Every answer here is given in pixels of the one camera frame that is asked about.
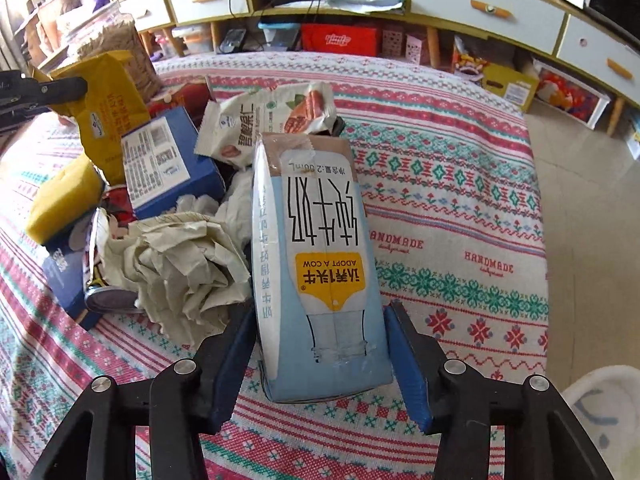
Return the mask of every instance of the wooden cabinet leg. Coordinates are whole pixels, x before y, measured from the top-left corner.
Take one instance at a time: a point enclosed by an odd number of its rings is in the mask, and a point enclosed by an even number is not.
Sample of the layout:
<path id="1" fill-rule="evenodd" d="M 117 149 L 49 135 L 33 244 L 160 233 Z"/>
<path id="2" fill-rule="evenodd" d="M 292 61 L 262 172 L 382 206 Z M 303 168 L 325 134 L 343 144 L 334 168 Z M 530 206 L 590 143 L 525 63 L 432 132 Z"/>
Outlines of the wooden cabinet leg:
<path id="1" fill-rule="evenodd" d="M 177 52 L 178 56 L 184 57 L 184 50 L 182 49 L 182 44 L 180 43 L 180 41 L 178 41 L 178 40 L 176 40 L 174 38 L 174 35 L 171 33 L 171 29 L 170 28 L 164 28 L 162 30 L 162 33 L 164 34 L 164 37 L 166 38 L 166 40 L 169 43 L 171 43 L 171 46 Z"/>
<path id="2" fill-rule="evenodd" d="M 211 37 L 213 39 L 213 50 L 218 53 L 220 51 L 220 44 L 225 39 L 225 31 L 223 30 L 222 22 L 211 22 Z"/>
<path id="3" fill-rule="evenodd" d="M 625 109 L 625 99 L 623 97 L 618 97 L 616 102 L 613 104 L 613 110 L 611 112 L 611 118 L 609 120 L 609 127 L 607 128 L 607 135 L 612 137 L 613 134 L 616 133 L 616 128 L 618 127 L 618 123 L 620 122 L 620 116 L 622 115 L 622 111 Z"/>
<path id="4" fill-rule="evenodd" d="M 427 27 L 427 44 L 429 45 L 429 57 L 431 66 L 440 67 L 440 40 L 438 38 L 438 29 L 435 27 Z"/>
<path id="5" fill-rule="evenodd" d="M 151 48 L 151 32 L 140 32 L 140 40 L 142 40 L 142 44 L 145 46 L 146 54 L 151 57 L 154 52 Z"/>

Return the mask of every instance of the tablecloth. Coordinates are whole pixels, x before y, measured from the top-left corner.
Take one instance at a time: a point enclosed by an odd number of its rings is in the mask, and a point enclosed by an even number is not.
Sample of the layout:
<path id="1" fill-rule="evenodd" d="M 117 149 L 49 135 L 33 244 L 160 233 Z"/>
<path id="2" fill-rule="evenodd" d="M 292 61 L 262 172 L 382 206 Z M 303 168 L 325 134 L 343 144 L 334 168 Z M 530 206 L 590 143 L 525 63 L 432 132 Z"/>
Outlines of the tablecloth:
<path id="1" fill-rule="evenodd" d="M 540 193 L 526 124 L 508 102 L 404 62 L 312 53 L 189 56 L 157 66 L 167 82 L 206 75 L 218 100 L 255 86 L 333 85 L 358 171 L 383 299 L 484 375 L 543 373 L 548 303 Z M 23 478 L 80 391 L 99 374 L 155 376 L 191 356 L 145 316 L 105 316 L 90 332 L 56 304 L 23 232 L 38 186 L 81 149 L 53 114 L 4 154 L 0 196 L 0 451 Z M 354 397 L 272 404 L 254 352 L 232 420 L 204 438 L 213 479 L 415 479 L 433 471 L 437 436 L 409 419 L 393 383 Z M 148 428 L 136 443 L 150 478 Z M 492 431 L 490 478 L 504 437 Z"/>

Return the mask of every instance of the beige floor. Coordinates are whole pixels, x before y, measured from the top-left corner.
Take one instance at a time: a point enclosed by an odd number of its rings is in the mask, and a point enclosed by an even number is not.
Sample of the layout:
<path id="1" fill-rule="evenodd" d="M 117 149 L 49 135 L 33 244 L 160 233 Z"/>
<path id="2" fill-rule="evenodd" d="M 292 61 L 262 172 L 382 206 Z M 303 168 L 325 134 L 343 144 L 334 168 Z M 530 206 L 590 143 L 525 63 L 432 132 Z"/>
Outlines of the beige floor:
<path id="1" fill-rule="evenodd" d="M 534 102 L 549 278 L 548 375 L 559 390 L 602 366 L 640 368 L 640 160 Z"/>

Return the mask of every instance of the silver screw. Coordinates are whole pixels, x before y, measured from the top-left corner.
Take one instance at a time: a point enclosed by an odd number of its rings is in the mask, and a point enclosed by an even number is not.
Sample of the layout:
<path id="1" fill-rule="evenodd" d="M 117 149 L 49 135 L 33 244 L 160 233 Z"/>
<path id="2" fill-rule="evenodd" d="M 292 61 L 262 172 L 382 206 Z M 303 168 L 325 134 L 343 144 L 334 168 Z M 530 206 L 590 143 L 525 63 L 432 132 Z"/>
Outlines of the silver screw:
<path id="1" fill-rule="evenodd" d="M 546 392 L 549 389 L 549 381 L 542 375 L 534 375 L 529 379 L 529 384 L 539 392 Z"/>
<path id="2" fill-rule="evenodd" d="M 180 375 L 187 375 L 193 372 L 196 369 L 195 361 L 191 359 L 180 359 L 174 365 L 174 372 Z"/>
<path id="3" fill-rule="evenodd" d="M 461 375 L 466 371 L 466 365 L 457 359 L 449 359 L 444 363 L 444 369 L 452 375 Z"/>
<path id="4" fill-rule="evenodd" d="M 109 388 L 111 388 L 111 379 L 108 377 L 98 377 L 91 383 L 91 389 L 97 393 L 106 392 Z"/>

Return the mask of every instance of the yellow plastic bag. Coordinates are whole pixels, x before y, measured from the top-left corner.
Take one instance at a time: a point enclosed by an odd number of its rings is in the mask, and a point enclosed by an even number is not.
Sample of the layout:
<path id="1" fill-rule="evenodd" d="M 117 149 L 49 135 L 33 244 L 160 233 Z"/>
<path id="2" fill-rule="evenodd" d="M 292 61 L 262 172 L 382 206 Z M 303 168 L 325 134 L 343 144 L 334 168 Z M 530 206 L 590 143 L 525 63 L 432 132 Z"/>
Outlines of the yellow plastic bag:
<path id="1" fill-rule="evenodd" d="M 37 244 L 55 234 L 98 205 L 102 180 L 84 153 L 67 164 L 36 193 L 24 232 Z"/>
<path id="2" fill-rule="evenodd" d="M 112 186 L 126 182 L 121 137 L 151 120 L 124 69 L 123 63 L 129 59 L 131 53 L 127 50 L 114 50 L 51 73 L 53 79 L 80 76 L 87 82 L 84 98 L 50 108 L 60 115 L 76 118 L 84 152 Z"/>

